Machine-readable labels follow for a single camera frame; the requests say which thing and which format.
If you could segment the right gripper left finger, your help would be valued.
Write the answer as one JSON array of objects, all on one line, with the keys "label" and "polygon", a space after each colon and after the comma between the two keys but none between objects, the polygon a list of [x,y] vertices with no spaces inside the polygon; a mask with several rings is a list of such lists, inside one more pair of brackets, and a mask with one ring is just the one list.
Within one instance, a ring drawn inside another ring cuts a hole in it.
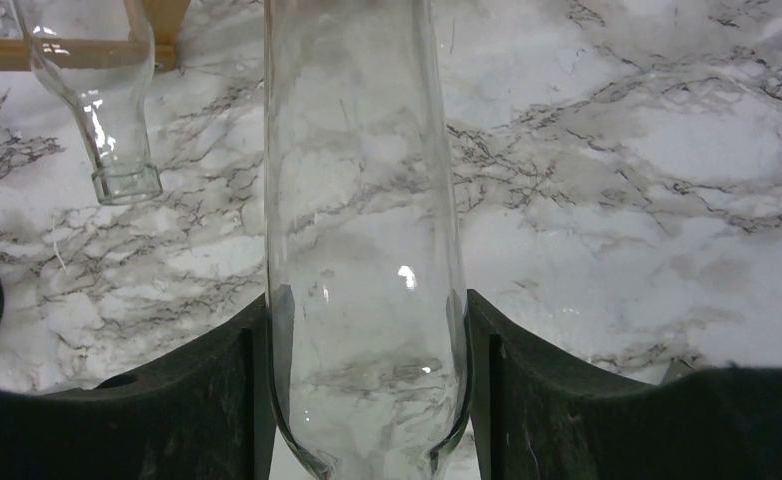
[{"label": "right gripper left finger", "polygon": [[275,419],[257,299],[91,390],[0,391],[0,479],[266,479]]}]

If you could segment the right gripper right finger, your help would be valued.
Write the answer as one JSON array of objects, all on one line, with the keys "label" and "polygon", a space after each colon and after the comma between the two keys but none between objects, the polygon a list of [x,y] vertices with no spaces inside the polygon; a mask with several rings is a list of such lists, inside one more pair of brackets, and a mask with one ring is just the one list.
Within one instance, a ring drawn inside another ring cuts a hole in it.
[{"label": "right gripper right finger", "polygon": [[485,479],[782,479],[782,368],[653,386],[591,365],[468,294]]}]

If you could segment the clear tall glass bottle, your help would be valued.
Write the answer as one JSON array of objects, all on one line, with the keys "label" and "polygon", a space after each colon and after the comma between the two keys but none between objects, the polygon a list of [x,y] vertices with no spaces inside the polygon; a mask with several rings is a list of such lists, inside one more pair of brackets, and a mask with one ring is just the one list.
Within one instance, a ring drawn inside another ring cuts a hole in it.
[{"label": "clear tall glass bottle", "polygon": [[316,479],[441,479],[471,360],[426,1],[268,1],[271,397]]}]

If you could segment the clear square glass bottle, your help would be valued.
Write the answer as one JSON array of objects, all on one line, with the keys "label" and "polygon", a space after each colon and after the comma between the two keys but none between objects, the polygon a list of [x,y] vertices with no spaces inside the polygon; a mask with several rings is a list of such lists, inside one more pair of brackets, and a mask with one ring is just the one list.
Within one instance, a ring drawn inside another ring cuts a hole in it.
[{"label": "clear square glass bottle", "polygon": [[144,99],[155,71],[151,24],[139,1],[16,1],[32,72],[68,106],[102,205],[159,196]]}]

